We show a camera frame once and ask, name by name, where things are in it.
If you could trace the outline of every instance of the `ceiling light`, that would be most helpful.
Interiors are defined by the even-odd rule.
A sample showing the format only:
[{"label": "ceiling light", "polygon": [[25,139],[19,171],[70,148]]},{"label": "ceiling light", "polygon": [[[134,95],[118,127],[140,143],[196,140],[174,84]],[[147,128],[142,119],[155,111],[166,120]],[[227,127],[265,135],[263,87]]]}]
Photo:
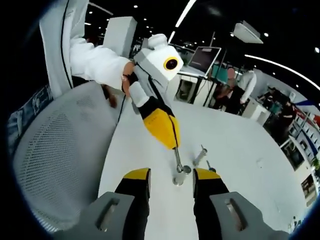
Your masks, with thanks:
[{"label": "ceiling light", "polygon": [[309,78],[307,78],[306,76],[302,75],[301,73],[299,73],[299,72],[291,69],[290,67],[284,66],[284,65],[282,65],[282,64],[280,64],[280,63],[277,63],[277,62],[274,62],[274,61],[270,61],[270,60],[267,60],[267,59],[264,59],[264,58],[258,57],[258,56],[252,56],[252,55],[247,55],[247,54],[245,54],[244,56],[247,57],[247,58],[252,58],[252,59],[261,60],[261,61],[264,61],[264,62],[267,62],[267,63],[270,63],[270,64],[277,65],[277,66],[279,66],[279,67],[281,67],[281,68],[284,68],[284,69],[286,69],[286,70],[288,70],[288,71],[290,71],[290,72],[298,75],[299,77],[303,78],[304,80],[306,80],[307,82],[309,82],[310,84],[312,84],[316,89],[318,89],[318,90],[320,91],[320,86],[318,86],[317,84],[315,84],[313,81],[311,81]]},{"label": "ceiling light", "polygon": [[196,0],[189,0],[189,2],[187,3],[187,5],[185,6],[185,9],[183,10],[183,12],[181,13],[181,16],[179,17],[178,21],[176,22],[175,27],[178,28],[180,26],[180,24],[182,23],[182,21],[184,20],[184,18],[186,17],[187,13],[189,12],[189,10],[192,8],[192,6],[195,4]]},{"label": "ceiling light", "polygon": [[174,35],[175,35],[175,31],[173,31],[169,37],[169,41],[168,41],[168,44],[171,43],[171,40],[174,38]]}]

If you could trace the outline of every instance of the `camera lens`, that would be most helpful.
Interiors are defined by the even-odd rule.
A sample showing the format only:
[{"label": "camera lens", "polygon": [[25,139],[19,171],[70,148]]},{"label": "camera lens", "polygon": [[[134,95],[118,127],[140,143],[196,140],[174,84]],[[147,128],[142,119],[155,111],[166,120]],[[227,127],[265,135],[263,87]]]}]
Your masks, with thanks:
[{"label": "camera lens", "polygon": [[165,68],[168,70],[173,70],[177,67],[178,61],[176,59],[170,59],[169,61],[166,62]]}]

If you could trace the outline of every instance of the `metal cylinder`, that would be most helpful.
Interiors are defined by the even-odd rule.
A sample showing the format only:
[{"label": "metal cylinder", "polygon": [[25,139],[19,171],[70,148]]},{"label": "metal cylinder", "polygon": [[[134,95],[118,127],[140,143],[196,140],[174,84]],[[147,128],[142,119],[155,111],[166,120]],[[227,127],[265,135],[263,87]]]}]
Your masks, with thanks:
[{"label": "metal cylinder", "polygon": [[181,186],[190,173],[191,168],[187,165],[183,166],[182,171],[176,172],[176,176],[173,178],[174,185]]},{"label": "metal cylinder", "polygon": [[199,153],[199,155],[198,155],[198,156],[196,157],[196,159],[193,160],[193,162],[192,162],[195,167],[197,167],[197,166],[199,165],[201,159],[202,159],[205,155],[207,155],[207,152],[208,152],[207,149],[202,148],[202,150],[201,150],[201,152]]}]

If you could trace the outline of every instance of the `robotic arm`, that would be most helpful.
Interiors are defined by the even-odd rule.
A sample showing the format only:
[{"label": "robotic arm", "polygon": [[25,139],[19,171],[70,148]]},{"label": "robotic arm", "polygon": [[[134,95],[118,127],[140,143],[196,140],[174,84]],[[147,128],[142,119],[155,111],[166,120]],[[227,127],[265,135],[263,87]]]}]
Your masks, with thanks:
[{"label": "robotic arm", "polygon": [[176,49],[168,45],[164,34],[150,37],[148,46],[134,57],[134,73],[127,76],[129,92],[145,127],[168,149],[175,151],[177,165],[182,170],[178,152],[179,125],[166,98],[166,90],[184,63]]}]

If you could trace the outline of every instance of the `jeans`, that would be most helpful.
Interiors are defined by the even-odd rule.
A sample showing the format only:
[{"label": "jeans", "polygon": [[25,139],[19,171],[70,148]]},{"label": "jeans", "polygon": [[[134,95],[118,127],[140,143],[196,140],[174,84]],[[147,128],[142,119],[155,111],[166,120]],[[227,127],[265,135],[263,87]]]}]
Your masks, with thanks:
[{"label": "jeans", "polygon": [[13,157],[19,141],[29,125],[52,100],[50,87],[46,85],[10,115],[6,125],[7,150],[10,158]]}]

